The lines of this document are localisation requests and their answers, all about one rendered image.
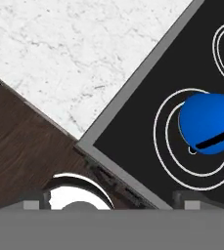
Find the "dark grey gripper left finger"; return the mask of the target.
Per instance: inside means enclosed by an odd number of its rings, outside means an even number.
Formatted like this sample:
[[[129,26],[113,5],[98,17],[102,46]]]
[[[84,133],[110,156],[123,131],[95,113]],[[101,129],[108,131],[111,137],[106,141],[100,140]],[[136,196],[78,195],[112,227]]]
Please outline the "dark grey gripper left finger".
[[[8,205],[4,206],[4,209],[50,210],[50,198],[51,193],[49,191],[28,191],[12,203],[9,203]]]

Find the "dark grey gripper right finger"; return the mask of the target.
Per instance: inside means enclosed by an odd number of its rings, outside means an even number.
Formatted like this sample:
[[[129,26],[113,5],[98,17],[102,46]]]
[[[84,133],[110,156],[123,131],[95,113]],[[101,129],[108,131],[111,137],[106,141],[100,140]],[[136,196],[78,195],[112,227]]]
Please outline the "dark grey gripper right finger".
[[[224,209],[224,203],[207,198],[198,191],[176,190],[172,194],[173,208],[182,210]]]

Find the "white and black stove knob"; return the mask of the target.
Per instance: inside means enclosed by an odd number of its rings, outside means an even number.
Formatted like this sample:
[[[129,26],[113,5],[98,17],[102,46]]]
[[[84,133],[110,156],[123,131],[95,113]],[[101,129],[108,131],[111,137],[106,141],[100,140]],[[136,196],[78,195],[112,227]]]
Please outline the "white and black stove knob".
[[[55,174],[45,190],[51,210],[114,209],[112,200],[105,190],[91,179],[79,174]]]

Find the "blue kettle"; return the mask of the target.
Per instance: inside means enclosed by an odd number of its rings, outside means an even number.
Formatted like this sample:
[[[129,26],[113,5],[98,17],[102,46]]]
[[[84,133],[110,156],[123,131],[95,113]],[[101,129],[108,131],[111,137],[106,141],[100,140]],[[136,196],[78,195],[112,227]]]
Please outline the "blue kettle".
[[[198,153],[224,151],[224,94],[197,93],[185,100],[179,129],[184,141]]]

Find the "dark brown wooden cupboard front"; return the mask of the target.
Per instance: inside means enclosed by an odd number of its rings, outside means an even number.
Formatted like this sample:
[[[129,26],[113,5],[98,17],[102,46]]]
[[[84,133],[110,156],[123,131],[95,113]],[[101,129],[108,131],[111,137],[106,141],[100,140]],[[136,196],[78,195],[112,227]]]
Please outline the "dark brown wooden cupboard front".
[[[150,209],[114,174],[90,162],[75,148],[76,140],[35,110],[0,80],[0,208],[23,198],[49,197],[56,174],[78,187],[85,177],[104,190],[100,195],[116,209]]]

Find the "black hob with grey frame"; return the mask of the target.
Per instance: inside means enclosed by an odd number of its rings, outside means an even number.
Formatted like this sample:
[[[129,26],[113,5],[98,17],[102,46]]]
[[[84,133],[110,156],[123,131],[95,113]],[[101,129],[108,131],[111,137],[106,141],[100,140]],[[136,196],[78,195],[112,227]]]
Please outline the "black hob with grey frame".
[[[224,151],[198,153],[179,129],[197,93],[224,94],[224,0],[192,0],[77,147],[156,208],[176,190],[224,203]]]

